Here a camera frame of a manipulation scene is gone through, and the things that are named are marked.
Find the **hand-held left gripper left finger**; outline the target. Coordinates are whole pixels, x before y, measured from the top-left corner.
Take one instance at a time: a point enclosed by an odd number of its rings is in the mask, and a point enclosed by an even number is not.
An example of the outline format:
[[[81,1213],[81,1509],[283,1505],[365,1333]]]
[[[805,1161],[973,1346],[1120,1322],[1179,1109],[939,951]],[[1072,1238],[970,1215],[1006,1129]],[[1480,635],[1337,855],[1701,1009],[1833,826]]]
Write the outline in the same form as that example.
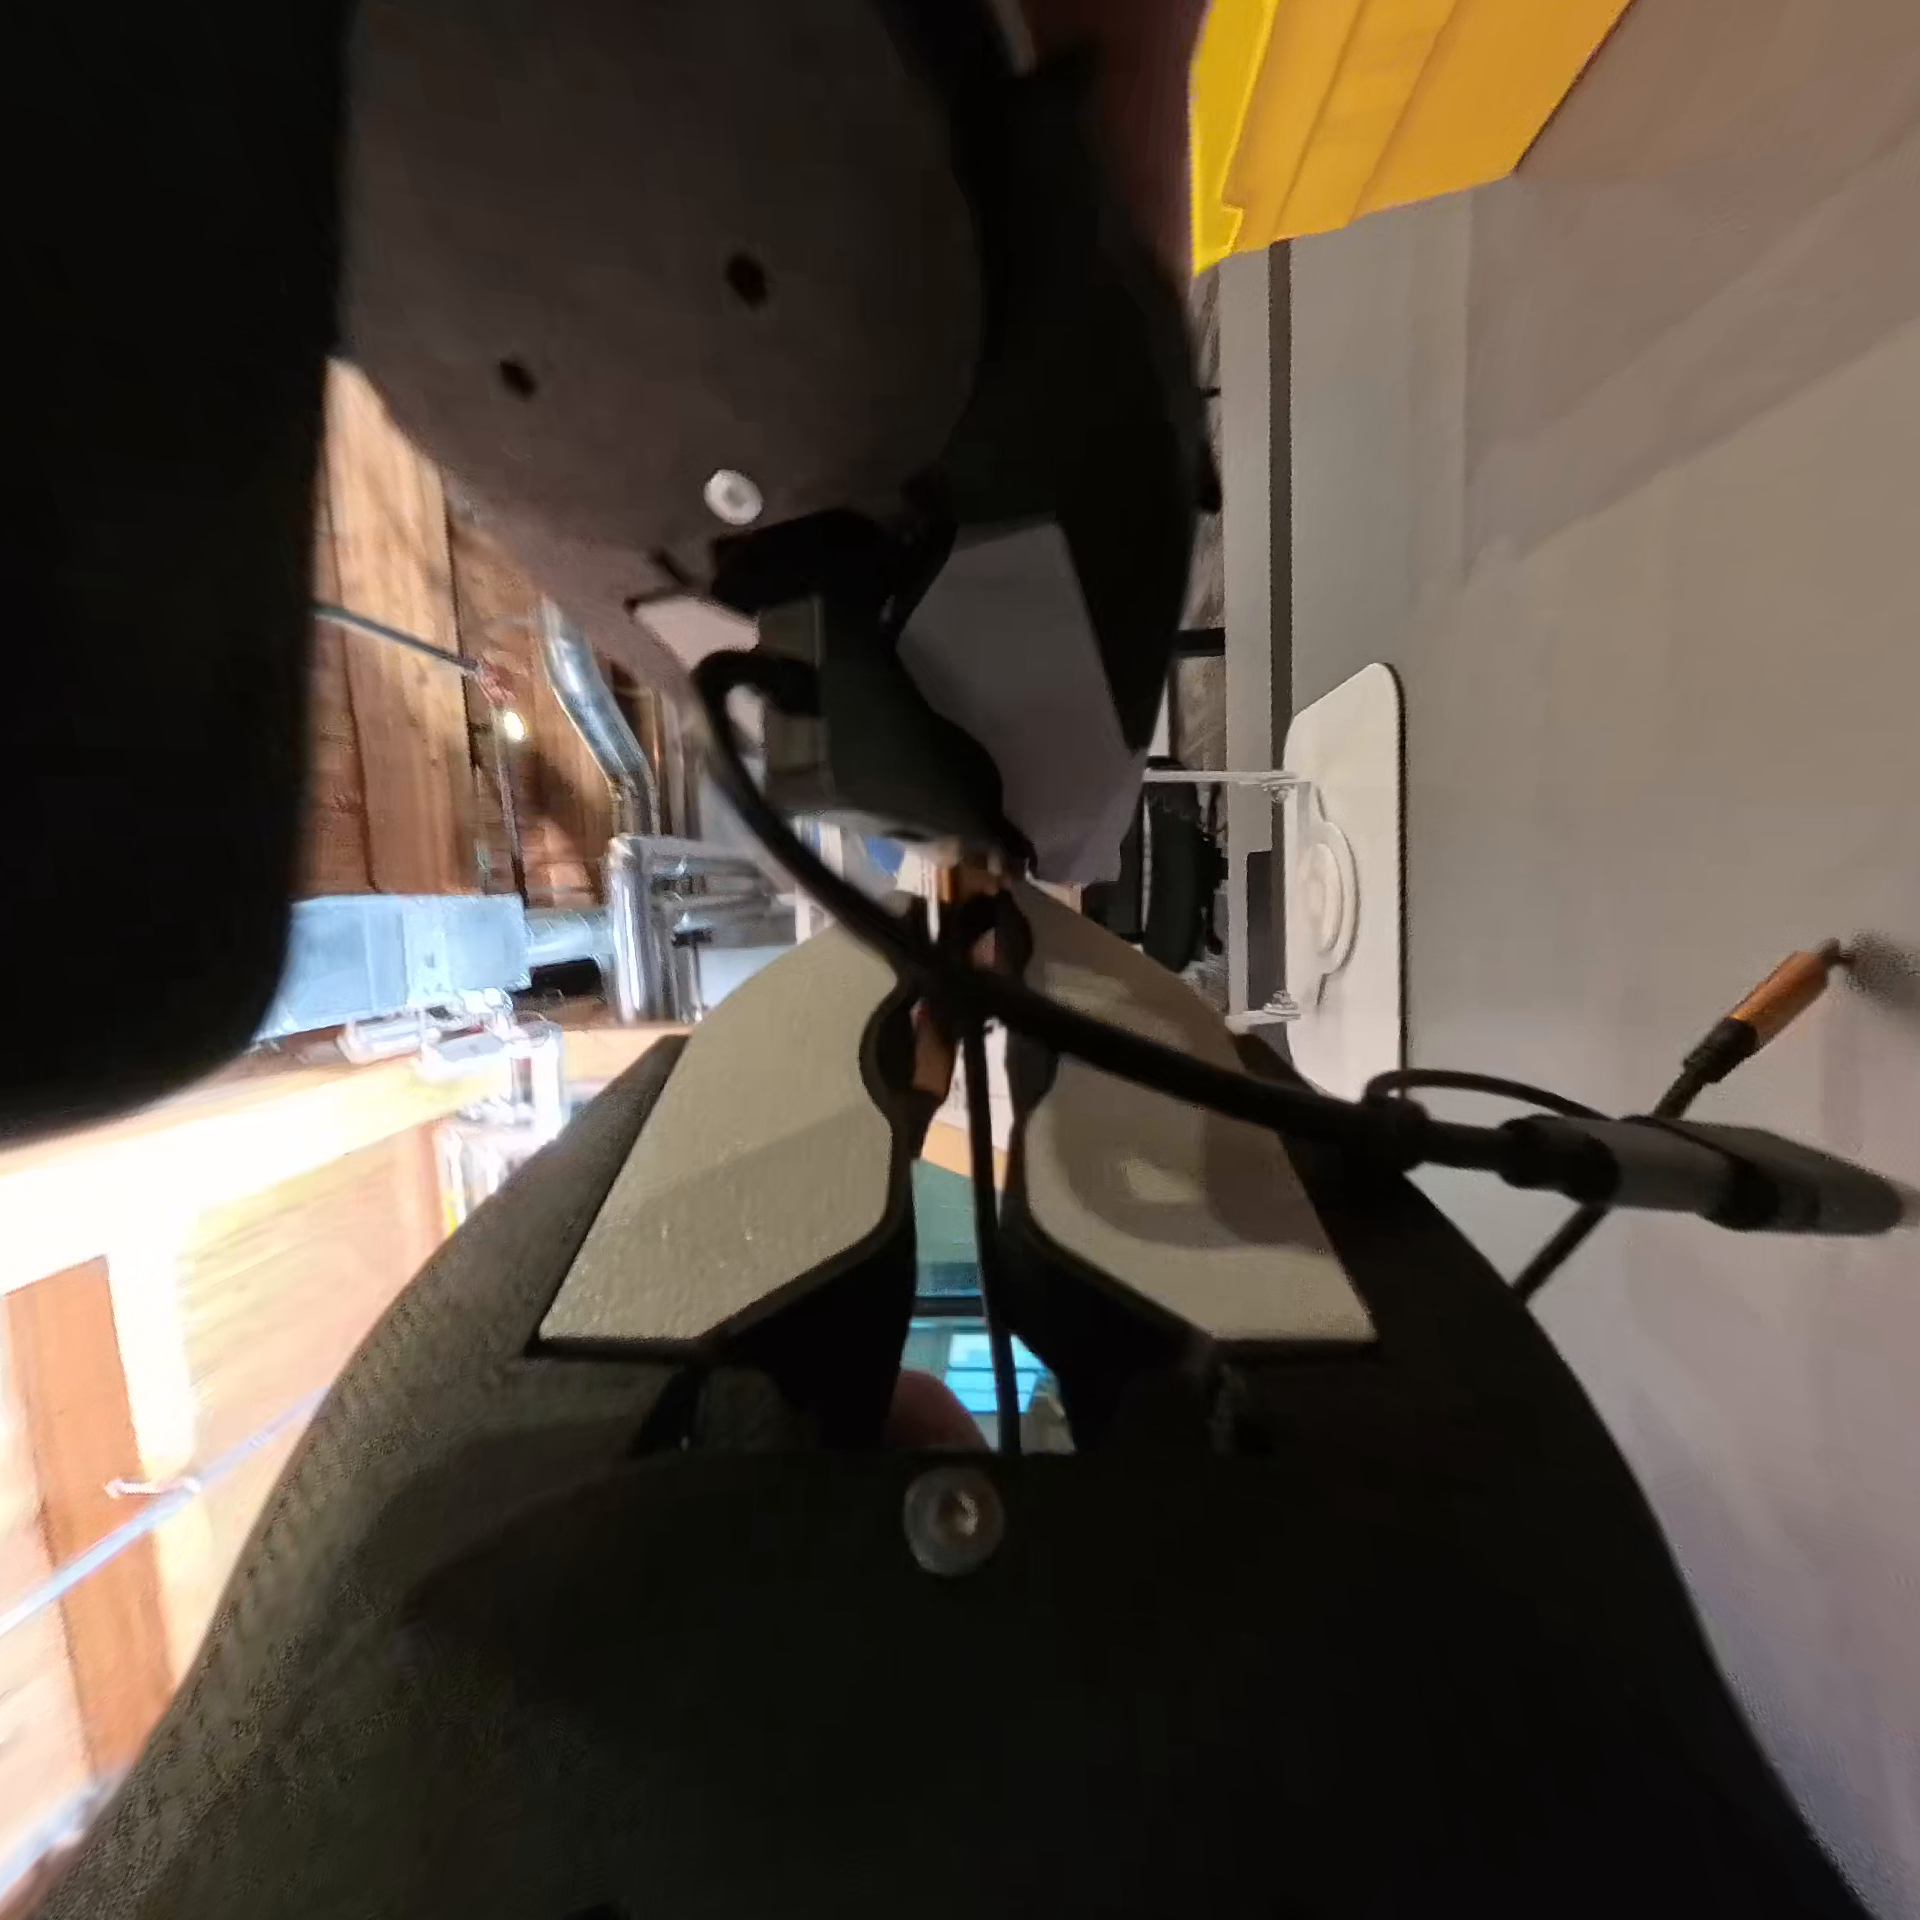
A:
[[[547,1346],[704,1346],[867,1264],[914,1270],[880,1073],[897,973],[818,933],[690,1029],[547,1306]]]

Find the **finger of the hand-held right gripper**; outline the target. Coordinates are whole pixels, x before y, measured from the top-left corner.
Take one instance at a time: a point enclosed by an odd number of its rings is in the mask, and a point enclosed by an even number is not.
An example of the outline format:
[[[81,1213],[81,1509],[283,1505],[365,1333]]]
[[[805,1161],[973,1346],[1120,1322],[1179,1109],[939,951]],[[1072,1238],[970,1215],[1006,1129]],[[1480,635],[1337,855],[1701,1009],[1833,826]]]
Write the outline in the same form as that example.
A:
[[[630,623],[684,665],[715,653],[748,653],[758,642],[753,617],[696,593],[635,597]]]
[[[956,526],[898,653],[1046,881],[1120,875],[1165,679],[1165,551],[1104,521]]]

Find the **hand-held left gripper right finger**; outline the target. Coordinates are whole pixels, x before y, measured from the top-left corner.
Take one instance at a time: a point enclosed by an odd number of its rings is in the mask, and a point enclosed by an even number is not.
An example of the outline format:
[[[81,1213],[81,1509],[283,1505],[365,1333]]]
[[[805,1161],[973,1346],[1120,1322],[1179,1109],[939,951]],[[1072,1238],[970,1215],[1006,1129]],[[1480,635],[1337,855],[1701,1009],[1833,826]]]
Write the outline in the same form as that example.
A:
[[[1244,1072],[1179,976],[1019,881],[1021,983],[1067,1009]],[[1025,1223],[1058,1257],[1219,1346],[1372,1346],[1376,1322],[1282,1143],[1008,1034]]]

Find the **braided black cable orange plugs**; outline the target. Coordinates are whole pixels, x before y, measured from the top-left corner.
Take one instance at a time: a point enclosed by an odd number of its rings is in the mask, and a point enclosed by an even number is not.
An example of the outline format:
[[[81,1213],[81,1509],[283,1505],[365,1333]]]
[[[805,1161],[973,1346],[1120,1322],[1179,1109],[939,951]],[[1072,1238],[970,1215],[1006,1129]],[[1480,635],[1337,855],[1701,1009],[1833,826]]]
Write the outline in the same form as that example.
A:
[[[1737,1008],[1692,1046],[1681,1072],[1653,1104],[1650,1113],[1664,1120],[1688,1117],[1702,1093],[1722,1083],[1754,1053],[1765,1048],[1765,1043],[1786,1033],[1825,994],[1832,976],[1850,962],[1850,953],[1838,943],[1790,953]],[[1564,1117],[1588,1113],[1584,1104],[1565,1094],[1489,1072],[1402,1067],[1376,1073],[1363,1093],[1372,1098],[1393,1098],[1420,1090],[1472,1093]],[[1513,1277],[1510,1291],[1515,1299],[1536,1304],[1541,1291],[1584,1248],[1606,1215],[1606,1207],[1580,1207],[1571,1213],[1555,1235]],[[917,1317],[909,1326],[902,1363],[938,1373],[949,1384],[960,1384],[957,1400],[962,1410],[978,1414],[982,1410],[981,1394],[987,1390],[993,1334],[987,1330],[990,1317],[981,1294],[976,1262],[936,1264],[928,1272],[945,1286],[917,1296]]]

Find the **person's left hand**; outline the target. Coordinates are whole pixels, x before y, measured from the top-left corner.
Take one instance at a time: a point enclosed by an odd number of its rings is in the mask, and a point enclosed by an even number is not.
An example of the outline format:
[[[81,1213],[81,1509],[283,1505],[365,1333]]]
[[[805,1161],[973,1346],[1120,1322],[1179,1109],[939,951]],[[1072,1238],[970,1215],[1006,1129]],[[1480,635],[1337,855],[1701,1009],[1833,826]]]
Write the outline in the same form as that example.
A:
[[[949,1382],[917,1366],[902,1366],[897,1376],[882,1441],[900,1450],[993,1450],[993,1439]]]

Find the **white rounded plate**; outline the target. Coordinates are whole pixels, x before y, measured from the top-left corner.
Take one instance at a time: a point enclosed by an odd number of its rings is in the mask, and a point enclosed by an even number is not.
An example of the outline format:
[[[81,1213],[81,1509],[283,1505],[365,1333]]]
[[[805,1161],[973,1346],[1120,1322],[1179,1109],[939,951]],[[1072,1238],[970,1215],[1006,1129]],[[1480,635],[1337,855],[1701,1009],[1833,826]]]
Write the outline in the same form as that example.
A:
[[[1334,1097],[1406,1064],[1402,681],[1370,663],[1286,728],[1282,808],[1286,1051]]]

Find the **yellow plastic bin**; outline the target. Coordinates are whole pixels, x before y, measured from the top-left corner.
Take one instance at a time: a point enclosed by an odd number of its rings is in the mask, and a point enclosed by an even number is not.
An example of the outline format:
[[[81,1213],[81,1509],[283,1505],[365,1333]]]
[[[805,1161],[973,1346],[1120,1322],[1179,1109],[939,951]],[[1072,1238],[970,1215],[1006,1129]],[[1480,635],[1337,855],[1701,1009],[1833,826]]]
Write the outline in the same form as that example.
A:
[[[1213,1],[1192,270],[1510,175],[1628,1]]]

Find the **silver duct pipe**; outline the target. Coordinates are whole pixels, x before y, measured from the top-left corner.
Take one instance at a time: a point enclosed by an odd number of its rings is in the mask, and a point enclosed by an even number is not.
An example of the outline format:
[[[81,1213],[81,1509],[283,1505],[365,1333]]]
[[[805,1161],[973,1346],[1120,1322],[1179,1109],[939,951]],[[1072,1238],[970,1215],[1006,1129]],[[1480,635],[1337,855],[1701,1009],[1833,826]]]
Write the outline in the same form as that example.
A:
[[[661,801],[653,763],[643,752],[586,632],[548,598],[540,608],[540,655],[547,683],[608,786],[616,832],[659,832]]]

